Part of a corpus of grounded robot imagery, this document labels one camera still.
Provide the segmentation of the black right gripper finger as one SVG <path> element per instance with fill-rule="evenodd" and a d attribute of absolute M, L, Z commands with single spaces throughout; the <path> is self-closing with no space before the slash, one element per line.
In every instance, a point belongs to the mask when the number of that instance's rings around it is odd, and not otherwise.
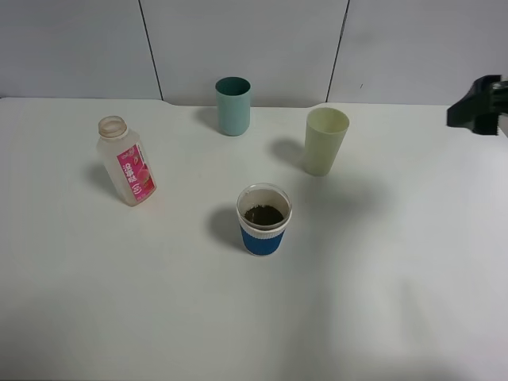
<path fill-rule="evenodd" d="M 497 136 L 502 115 L 507 115 L 507 80 L 501 75 L 485 75 L 448 108 L 446 125 L 481 136 Z"/>

